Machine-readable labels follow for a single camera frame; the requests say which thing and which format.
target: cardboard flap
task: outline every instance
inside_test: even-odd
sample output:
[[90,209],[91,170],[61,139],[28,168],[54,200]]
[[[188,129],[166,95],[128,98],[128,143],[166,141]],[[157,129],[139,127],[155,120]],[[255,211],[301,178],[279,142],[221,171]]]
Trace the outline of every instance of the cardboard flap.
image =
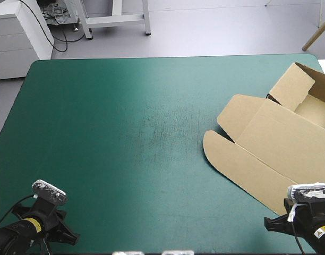
[[234,95],[217,118],[217,123],[236,141],[266,99]]
[[278,215],[285,214],[283,199],[296,183],[259,161],[215,131],[207,131],[203,147],[208,161],[227,178]]
[[297,63],[292,64],[269,94],[281,105],[294,111],[308,95],[315,81]]
[[296,63],[307,75],[315,80],[315,85],[310,89],[309,93],[321,101],[325,102],[325,74],[316,71],[310,67]]

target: wire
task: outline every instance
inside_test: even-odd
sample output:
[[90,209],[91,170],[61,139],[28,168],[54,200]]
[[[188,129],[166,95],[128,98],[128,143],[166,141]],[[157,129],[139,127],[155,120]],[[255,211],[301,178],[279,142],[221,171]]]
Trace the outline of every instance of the wire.
[[26,199],[28,199],[28,198],[32,198],[34,195],[28,195],[28,196],[26,196],[26,197],[24,197],[24,198],[22,198],[21,200],[19,200],[18,202],[16,202],[13,206],[12,206],[12,208],[10,208],[6,213],[5,213],[5,215],[2,217],[2,219],[0,219],[0,224],[1,224],[1,222],[5,219],[5,217],[7,217],[7,215],[14,209],[14,207],[15,206],[17,206],[19,203],[21,203],[21,202],[23,202],[24,200],[26,200]]
[[38,19],[37,16],[35,15],[34,11],[33,11],[33,10],[29,7],[29,5],[26,4],[23,0],[19,0],[19,1],[20,1],[21,3],[23,3],[23,4],[24,4],[24,5],[25,5],[25,6],[26,6],[30,11],[31,11],[31,13],[34,15],[35,19],[37,20],[37,23],[39,23],[39,25],[40,25],[40,27],[41,27],[41,29],[42,29],[42,32],[44,33],[44,35],[45,35],[47,41],[50,43],[50,45],[51,45],[55,50],[57,50],[58,52],[66,52],[66,51],[68,50],[68,42],[67,42],[67,38],[66,38],[65,31],[62,29],[62,27],[60,27],[60,28],[61,28],[62,33],[63,33],[63,36],[64,36],[64,38],[65,38],[65,40],[66,40],[66,48],[65,48],[64,50],[60,50],[60,49],[56,48],[56,47],[54,46],[54,44],[52,44],[52,42],[49,40],[49,38],[48,38],[48,36],[47,36],[47,34],[46,34],[44,28],[42,27],[42,25],[41,25],[39,19]]
[[59,39],[59,38],[57,38],[57,37],[55,37],[55,36],[53,36],[56,40],[58,40],[58,41],[63,41],[64,43],[65,42],[67,42],[67,43],[74,43],[74,42],[76,42],[76,41],[80,41],[83,37],[84,37],[84,35],[82,35],[79,39],[76,39],[76,40],[72,40],[72,41],[65,41],[65,40],[61,40],[61,39]]
[[302,255],[305,255],[305,252],[304,252],[304,250],[303,250],[303,248],[301,246],[301,243],[298,240],[298,236],[297,236],[296,231],[295,231],[294,222],[291,222],[291,226],[292,226],[292,231],[294,232],[294,237],[295,237],[296,243],[297,243],[298,247],[300,248]]
[[[55,17],[53,17],[52,15],[50,15],[50,14],[48,14],[48,13],[45,13],[45,12],[43,12],[42,14],[43,14],[43,15],[47,15],[47,16],[49,16],[48,19],[52,19],[52,20],[56,21],[56,23],[58,23],[57,20],[55,19]],[[84,37],[84,34],[83,34],[79,39],[72,40],[72,41],[68,41],[66,37],[65,37],[65,40],[59,39],[59,38],[57,38],[57,37],[55,37],[55,36],[53,36],[53,37],[54,37],[56,40],[58,40],[58,41],[63,41],[64,43],[65,43],[65,42],[66,42],[66,43],[74,43],[74,42],[76,42],[76,41],[80,41],[80,40]]]

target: white cabinet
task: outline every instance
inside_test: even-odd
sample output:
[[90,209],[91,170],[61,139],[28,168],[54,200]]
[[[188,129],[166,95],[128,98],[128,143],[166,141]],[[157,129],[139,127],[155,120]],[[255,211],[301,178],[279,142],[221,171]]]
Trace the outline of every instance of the white cabinet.
[[[24,0],[54,43],[36,0]],[[49,60],[53,47],[31,11],[18,0],[0,4],[0,79],[24,77],[36,60]]]

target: yellow label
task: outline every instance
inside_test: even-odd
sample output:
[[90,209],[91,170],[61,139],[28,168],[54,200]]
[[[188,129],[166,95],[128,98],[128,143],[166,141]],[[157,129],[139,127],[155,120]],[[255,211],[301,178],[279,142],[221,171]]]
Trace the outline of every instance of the yellow label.
[[25,219],[23,219],[23,220],[27,220],[27,221],[29,221],[31,224],[33,224],[34,227],[35,227],[35,229],[36,229],[36,232],[37,232],[37,233],[40,233],[40,232],[41,232],[42,228],[41,228],[40,223],[39,223],[37,220],[35,220],[35,219],[33,219],[33,218],[25,218]]
[[315,231],[314,235],[319,239],[325,234],[325,226],[320,227],[318,230]]

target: white drawer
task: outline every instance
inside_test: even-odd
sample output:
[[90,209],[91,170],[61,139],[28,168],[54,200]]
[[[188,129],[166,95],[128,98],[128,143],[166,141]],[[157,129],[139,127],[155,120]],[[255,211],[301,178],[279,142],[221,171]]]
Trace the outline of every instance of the white drawer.
[[24,33],[23,27],[17,18],[0,19],[0,36]]
[[25,77],[30,65],[38,59],[33,49],[0,52],[0,79]]
[[25,33],[20,33],[18,35],[0,36],[0,52],[31,48],[32,45]]

